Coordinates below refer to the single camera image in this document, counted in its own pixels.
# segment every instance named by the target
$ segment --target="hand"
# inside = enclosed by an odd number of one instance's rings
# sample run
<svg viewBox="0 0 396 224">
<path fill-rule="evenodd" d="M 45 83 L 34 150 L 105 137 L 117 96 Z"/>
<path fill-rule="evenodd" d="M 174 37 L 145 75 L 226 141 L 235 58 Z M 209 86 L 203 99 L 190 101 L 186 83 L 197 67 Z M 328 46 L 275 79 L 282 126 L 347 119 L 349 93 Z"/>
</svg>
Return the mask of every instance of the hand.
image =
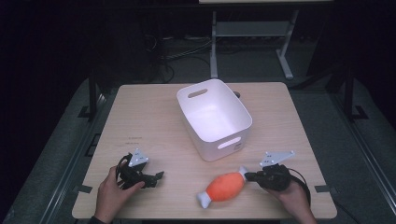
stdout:
<svg viewBox="0 0 396 224">
<path fill-rule="evenodd" d="M 105 223 L 113 220 L 126 201 L 141 189 L 145 182 L 141 181 L 128 189 L 120 189 L 119 184 L 116 180 L 116 166 L 113 166 L 106 179 L 100 184 L 96 199 L 94 216 Z"/>
<path fill-rule="evenodd" d="M 299 223 L 317 223 L 312 214 L 308 200 L 306 199 L 303 188 L 295 181 L 291 180 L 290 185 L 283 191 L 266 189 L 274 195 L 282 205 Z"/>
</svg>

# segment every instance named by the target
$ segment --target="table top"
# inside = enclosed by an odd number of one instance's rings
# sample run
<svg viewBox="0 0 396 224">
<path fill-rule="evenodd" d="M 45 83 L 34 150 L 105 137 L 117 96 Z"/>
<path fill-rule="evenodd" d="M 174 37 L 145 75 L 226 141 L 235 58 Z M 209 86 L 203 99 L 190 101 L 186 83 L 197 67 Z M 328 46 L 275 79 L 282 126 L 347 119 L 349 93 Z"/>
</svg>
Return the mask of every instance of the table top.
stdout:
<svg viewBox="0 0 396 224">
<path fill-rule="evenodd" d="M 73 216 L 93 215 L 97 189 L 109 167 L 138 147 L 149 157 L 144 174 L 165 173 L 156 188 L 139 190 L 119 212 L 119 218 L 290 218 L 281 204 L 254 182 L 247 182 L 235 198 L 212 203 L 206 209 L 196 199 L 218 175 L 236 172 L 241 165 L 257 172 L 266 151 L 290 150 L 296 155 L 281 163 L 306 179 L 315 217 L 335 217 L 330 193 L 315 191 L 315 186 L 326 183 L 287 87 L 283 83 L 227 85 L 241 94 L 253 124 L 244 148 L 212 162 L 200 157 L 183 123 L 177 91 L 190 84 L 120 87 L 83 182 L 92 191 L 78 194 Z"/>
</svg>

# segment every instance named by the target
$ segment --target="white plastic bin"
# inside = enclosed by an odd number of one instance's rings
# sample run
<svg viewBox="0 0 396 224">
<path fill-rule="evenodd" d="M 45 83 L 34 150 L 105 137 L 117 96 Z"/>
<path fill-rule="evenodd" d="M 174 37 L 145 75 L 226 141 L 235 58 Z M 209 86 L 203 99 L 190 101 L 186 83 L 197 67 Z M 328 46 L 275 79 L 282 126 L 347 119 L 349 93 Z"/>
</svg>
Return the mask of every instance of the white plastic bin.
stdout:
<svg viewBox="0 0 396 224">
<path fill-rule="evenodd" d="M 210 79 L 191 85 L 179 90 L 177 99 L 189 135 L 205 161 L 244 147 L 252 118 L 224 82 Z"/>
</svg>

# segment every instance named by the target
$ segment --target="orange plush toy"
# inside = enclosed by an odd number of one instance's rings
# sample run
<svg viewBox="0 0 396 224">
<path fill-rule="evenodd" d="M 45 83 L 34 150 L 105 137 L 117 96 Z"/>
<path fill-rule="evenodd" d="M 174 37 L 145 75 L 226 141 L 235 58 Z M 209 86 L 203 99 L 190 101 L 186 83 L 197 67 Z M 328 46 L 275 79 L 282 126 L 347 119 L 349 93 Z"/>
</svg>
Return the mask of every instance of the orange plush toy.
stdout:
<svg viewBox="0 0 396 224">
<path fill-rule="evenodd" d="M 218 176 L 209 184 L 205 192 L 197 194 L 201 206 L 207 208 L 212 201 L 223 202 L 238 195 L 245 185 L 247 172 L 247 169 L 241 166 L 239 172 Z"/>
</svg>

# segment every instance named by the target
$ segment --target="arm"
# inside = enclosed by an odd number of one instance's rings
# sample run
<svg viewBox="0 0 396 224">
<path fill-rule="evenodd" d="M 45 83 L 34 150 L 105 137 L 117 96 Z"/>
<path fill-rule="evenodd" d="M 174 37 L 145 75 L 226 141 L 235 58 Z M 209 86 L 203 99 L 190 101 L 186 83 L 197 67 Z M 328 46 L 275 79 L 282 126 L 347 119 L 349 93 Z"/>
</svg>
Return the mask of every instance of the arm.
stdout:
<svg viewBox="0 0 396 224">
<path fill-rule="evenodd" d="M 288 211 L 299 223 L 317 223 L 309 207 L 303 188 L 295 181 L 291 181 L 289 187 L 283 191 L 266 190 L 274 195 L 282 203 L 286 211 Z"/>
</svg>

